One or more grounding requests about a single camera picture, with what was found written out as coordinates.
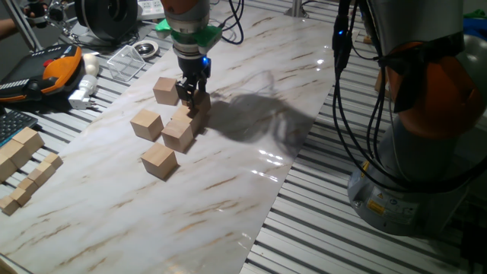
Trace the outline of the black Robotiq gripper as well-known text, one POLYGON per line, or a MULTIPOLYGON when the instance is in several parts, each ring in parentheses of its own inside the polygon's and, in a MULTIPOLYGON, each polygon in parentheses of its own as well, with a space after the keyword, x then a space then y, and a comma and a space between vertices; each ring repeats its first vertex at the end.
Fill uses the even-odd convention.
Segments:
POLYGON ((195 91, 194 80, 198 81, 199 92, 206 92, 207 78, 211 77, 212 61, 207 56, 200 56, 197 59, 184 59, 182 57, 177 59, 183 72, 183 79, 176 83, 177 94, 179 99, 192 102, 195 91))

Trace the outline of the person hand holding device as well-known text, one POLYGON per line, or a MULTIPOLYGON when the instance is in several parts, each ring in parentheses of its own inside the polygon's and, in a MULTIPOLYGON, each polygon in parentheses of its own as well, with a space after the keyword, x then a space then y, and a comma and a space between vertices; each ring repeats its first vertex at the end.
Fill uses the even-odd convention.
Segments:
POLYGON ((23 7, 24 14, 30 19, 30 25, 38 28, 45 28, 47 21, 45 19, 48 4, 40 0, 29 0, 23 7))

